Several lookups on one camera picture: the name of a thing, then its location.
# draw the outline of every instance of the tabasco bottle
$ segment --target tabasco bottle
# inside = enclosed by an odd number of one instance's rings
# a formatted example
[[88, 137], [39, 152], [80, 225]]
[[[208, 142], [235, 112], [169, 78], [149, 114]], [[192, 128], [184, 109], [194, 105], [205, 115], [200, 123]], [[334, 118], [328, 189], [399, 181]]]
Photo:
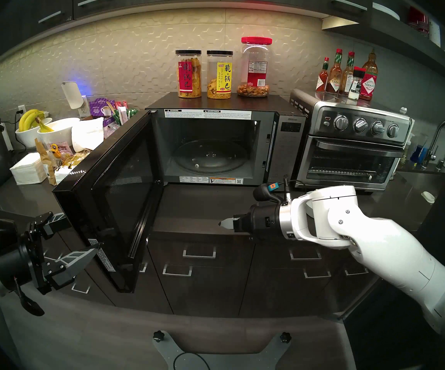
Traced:
[[368, 61], [363, 65], [365, 76], [361, 80], [360, 98], [367, 101], [372, 100], [373, 90], [377, 83], [378, 69], [375, 59], [377, 59], [377, 56], [375, 50], [372, 49], [372, 52], [368, 55]]
[[322, 71], [318, 74], [317, 87], [315, 89], [318, 93], [323, 93], [325, 91], [325, 85], [327, 83], [328, 78], [328, 57], [325, 57], [324, 64], [322, 66]]
[[339, 86], [341, 85], [341, 60], [342, 49], [335, 51], [334, 66], [331, 67], [331, 71], [328, 74], [328, 82], [325, 86], [325, 91], [331, 94], [337, 94], [339, 92]]
[[339, 94], [348, 95], [351, 84], [353, 83], [353, 64], [354, 51], [347, 53], [346, 68], [342, 72], [341, 86], [339, 87]]

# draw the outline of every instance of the dark countertop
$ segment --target dark countertop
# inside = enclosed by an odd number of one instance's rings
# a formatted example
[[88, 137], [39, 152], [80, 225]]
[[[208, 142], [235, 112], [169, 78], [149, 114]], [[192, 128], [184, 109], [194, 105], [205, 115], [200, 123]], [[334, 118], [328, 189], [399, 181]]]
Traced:
[[[396, 174], [384, 192], [358, 194], [358, 205], [369, 217], [392, 219], [406, 230], [416, 231], [431, 205], [413, 188], [402, 173]], [[17, 186], [8, 179], [0, 187], [0, 210], [25, 216], [44, 212], [61, 212], [52, 189], [44, 180], [40, 184]], [[234, 214], [245, 214], [255, 203], [254, 187], [168, 184], [159, 205], [154, 231], [208, 234], [232, 234], [219, 222]], [[293, 192], [293, 197], [304, 192]]]

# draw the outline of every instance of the bowl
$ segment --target bowl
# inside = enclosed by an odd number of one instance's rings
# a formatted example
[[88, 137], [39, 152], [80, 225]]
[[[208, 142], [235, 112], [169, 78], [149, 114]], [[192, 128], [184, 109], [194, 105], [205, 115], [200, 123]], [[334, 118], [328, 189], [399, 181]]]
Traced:
[[73, 149], [71, 142], [71, 128], [76, 122], [80, 122], [80, 118], [66, 118], [56, 120], [47, 124], [54, 131], [41, 132], [37, 131], [37, 138], [44, 144], [50, 145], [53, 143], [68, 143], [70, 149]]
[[[42, 120], [44, 124], [49, 124], [52, 122], [52, 118], [44, 118]], [[39, 127], [31, 128], [27, 131], [20, 132], [19, 130], [15, 131], [15, 137], [21, 141], [27, 148], [35, 147], [35, 138], [37, 138], [37, 131], [39, 131]]]

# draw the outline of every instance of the plastic jar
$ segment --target plastic jar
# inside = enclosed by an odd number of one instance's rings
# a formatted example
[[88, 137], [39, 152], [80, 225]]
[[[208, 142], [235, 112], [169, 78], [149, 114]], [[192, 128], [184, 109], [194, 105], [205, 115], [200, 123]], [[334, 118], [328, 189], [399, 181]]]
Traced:
[[266, 78], [272, 38], [242, 37], [241, 43], [243, 59], [238, 94], [245, 97], [266, 97], [270, 90]]
[[207, 98], [231, 98], [233, 52], [207, 50]]
[[201, 77], [202, 51], [176, 50], [178, 66], [178, 96], [181, 98], [198, 98], [202, 96]]

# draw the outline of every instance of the red label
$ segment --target red label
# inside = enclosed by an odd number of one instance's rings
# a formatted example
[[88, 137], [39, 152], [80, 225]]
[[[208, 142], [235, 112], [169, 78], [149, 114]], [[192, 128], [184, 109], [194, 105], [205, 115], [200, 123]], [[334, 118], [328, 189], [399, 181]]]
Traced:
[[179, 90], [183, 92], [192, 92], [192, 68], [191, 61], [178, 62]]
[[375, 88], [376, 82], [377, 82], [377, 76], [365, 73], [365, 76], [361, 80], [360, 94], [366, 95], [367, 97], [371, 97], [373, 95], [373, 90]]
[[247, 85], [253, 87], [265, 86], [265, 77], [267, 76], [267, 62], [249, 61]]

